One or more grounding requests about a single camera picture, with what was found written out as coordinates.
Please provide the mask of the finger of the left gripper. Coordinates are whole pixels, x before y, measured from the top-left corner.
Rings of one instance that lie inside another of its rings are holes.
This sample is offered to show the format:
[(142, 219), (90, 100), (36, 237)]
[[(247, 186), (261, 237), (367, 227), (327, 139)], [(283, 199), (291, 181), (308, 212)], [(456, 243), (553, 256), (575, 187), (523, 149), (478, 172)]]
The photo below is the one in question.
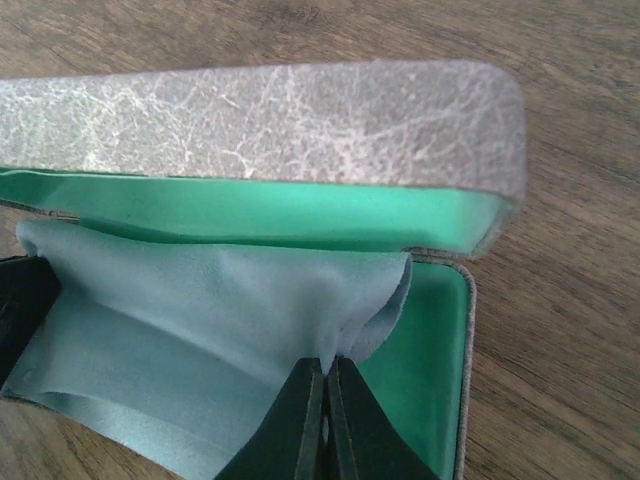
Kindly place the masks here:
[(46, 318), (61, 291), (49, 262), (41, 257), (1, 260), (1, 384)]

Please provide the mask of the light blue cleaning cloth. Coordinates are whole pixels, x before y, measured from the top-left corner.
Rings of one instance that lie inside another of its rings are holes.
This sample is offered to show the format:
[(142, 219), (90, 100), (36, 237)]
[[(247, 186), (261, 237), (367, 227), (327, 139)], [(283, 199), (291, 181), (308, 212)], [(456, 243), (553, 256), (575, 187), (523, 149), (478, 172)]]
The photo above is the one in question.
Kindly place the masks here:
[(231, 460), (299, 359), (371, 356), (412, 276), (402, 252), (148, 243), (45, 220), (16, 235), (62, 290), (4, 394), (187, 479)]

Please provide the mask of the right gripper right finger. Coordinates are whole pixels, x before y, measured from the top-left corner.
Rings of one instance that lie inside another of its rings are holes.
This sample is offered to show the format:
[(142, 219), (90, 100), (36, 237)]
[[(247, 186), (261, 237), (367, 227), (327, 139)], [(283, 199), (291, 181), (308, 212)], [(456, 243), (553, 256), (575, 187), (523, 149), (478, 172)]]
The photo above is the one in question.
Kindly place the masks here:
[(329, 479), (435, 479), (394, 429), (355, 363), (337, 357), (327, 377)]

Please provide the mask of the grey glasses case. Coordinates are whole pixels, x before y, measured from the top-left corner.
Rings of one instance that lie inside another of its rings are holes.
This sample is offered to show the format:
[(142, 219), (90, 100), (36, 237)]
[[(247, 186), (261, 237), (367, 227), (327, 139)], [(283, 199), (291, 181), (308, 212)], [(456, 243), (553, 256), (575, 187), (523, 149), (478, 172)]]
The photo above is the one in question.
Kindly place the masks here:
[(459, 479), (476, 310), (464, 261), (525, 199), (525, 126), (514, 79), (473, 61), (3, 80), (1, 201), (22, 221), (148, 243), (407, 254), (389, 337), (335, 358), (435, 479)]

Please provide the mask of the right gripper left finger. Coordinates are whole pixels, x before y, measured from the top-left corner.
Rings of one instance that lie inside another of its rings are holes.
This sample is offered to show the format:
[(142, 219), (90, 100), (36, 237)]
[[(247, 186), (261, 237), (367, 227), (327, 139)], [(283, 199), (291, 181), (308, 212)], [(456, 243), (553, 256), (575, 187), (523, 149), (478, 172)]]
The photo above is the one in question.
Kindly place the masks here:
[(320, 360), (298, 360), (259, 428), (216, 478), (323, 478), (323, 401)]

